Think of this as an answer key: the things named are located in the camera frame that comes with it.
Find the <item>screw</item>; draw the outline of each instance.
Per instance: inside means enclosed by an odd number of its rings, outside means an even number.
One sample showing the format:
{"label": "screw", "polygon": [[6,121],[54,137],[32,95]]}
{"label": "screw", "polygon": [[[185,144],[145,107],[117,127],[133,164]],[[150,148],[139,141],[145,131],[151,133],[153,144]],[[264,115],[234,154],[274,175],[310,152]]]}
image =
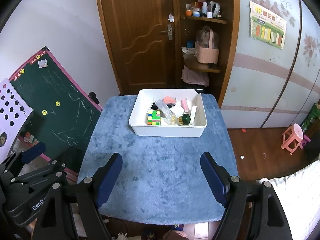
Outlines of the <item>screw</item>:
{"label": "screw", "polygon": [[263,182],[263,185],[265,185],[266,187],[271,187],[271,183],[269,181]]}
{"label": "screw", "polygon": [[231,180],[232,180],[233,182],[239,182],[239,181],[240,181],[240,179],[239,179],[238,176],[232,176],[232,177],[231,177]]}
{"label": "screw", "polygon": [[58,182],[56,182],[55,184],[52,185],[53,189],[57,189],[58,187],[60,187],[60,184]]}
{"label": "screw", "polygon": [[92,178],[91,177],[86,177],[86,178],[84,178],[84,180],[83,180],[83,182],[85,183],[85,184],[88,184],[88,183],[90,183],[92,181]]}

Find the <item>clear plastic bag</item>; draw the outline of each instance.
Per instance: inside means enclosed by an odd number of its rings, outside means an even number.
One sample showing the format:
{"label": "clear plastic bag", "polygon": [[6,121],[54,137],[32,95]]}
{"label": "clear plastic bag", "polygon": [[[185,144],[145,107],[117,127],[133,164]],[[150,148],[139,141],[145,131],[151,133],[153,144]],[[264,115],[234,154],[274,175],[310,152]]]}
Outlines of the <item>clear plastic bag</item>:
{"label": "clear plastic bag", "polygon": [[[202,48],[209,48],[209,38],[210,38],[210,27],[204,26],[201,30],[197,32],[196,43]],[[212,37],[212,48],[219,49],[219,37],[216,32],[213,31]]]}

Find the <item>pink basket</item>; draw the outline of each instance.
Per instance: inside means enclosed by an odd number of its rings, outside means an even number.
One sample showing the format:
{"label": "pink basket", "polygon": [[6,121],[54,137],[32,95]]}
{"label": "pink basket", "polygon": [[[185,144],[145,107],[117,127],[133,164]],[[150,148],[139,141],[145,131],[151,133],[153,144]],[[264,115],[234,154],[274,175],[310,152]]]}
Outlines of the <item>pink basket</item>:
{"label": "pink basket", "polygon": [[214,38],[213,31],[210,30],[209,48],[200,47],[199,44],[196,42],[195,55],[197,57],[197,60],[200,63],[204,63],[204,64],[214,63],[214,64],[216,64],[218,62],[219,49],[212,49],[213,38]]}

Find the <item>table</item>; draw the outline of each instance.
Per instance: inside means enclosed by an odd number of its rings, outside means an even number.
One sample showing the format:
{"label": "table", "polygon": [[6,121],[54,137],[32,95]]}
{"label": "table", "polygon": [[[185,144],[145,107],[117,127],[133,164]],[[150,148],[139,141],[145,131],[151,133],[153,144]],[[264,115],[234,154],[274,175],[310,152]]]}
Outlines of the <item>table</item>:
{"label": "table", "polygon": [[137,96],[112,97],[93,131],[80,169],[81,181],[104,166],[114,152],[123,168],[100,213],[150,224],[191,224],[220,220],[216,202],[200,168],[210,152],[230,175],[238,175],[231,141],[215,98],[202,94],[207,127],[199,138],[137,136],[129,117]]}

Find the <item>door lock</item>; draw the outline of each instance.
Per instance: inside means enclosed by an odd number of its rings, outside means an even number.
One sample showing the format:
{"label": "door lock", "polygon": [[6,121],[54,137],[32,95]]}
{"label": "door lock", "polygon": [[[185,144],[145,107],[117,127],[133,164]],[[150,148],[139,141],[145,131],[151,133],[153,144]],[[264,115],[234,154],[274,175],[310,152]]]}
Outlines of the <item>door lock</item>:
{"label": "door lock", "polygon": [[168,29],[166,31],[160,31],[160,33],[168,33],[169,40],[172,40],[172,26],[168,24]]}

